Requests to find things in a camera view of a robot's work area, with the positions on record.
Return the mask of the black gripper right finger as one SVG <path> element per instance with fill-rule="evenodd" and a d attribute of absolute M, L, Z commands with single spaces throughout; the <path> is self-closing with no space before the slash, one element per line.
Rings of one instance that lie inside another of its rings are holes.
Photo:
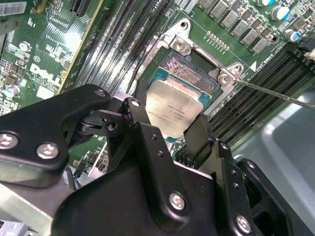
<path fill-rule="evenodd" d="M 207 117 L 199 114 L 184 132 L 184 163 L 209 174 L 215 182 L 216 224 L 222 236 L 292 236 L 289 208 L 271 182 L 252 162 L 232 157 L 217 139 Z"/>

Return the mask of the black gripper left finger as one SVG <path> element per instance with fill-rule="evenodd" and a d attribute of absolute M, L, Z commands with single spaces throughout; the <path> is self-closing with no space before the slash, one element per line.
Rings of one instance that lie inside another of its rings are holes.
<path fill-rule="evenodd" d="M 1 181 L 51 187 L 62 178 L 72 147 L 104 135 L 109 173 L 137 163 L 153 220 L 161 228 L 183 228 L 191 219 L 192 204 L 145 106 L 145 94 L 115 101 L 100 87 L 85 85 L 2 116 Z"/>

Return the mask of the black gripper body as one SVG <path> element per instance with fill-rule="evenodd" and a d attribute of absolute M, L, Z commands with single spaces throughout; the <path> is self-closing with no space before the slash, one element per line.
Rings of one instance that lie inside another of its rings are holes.
<path fill-rule="evenodd" d="M 230 236 L 216 213 L 216 184 L 206 174 L 176 164 L 192 202 L 193 216 L 173 236 Z M 131 162 L 69 195 L 51 226 L 54 236 L 167 236 L 153 220 L 138 164 Z"/>

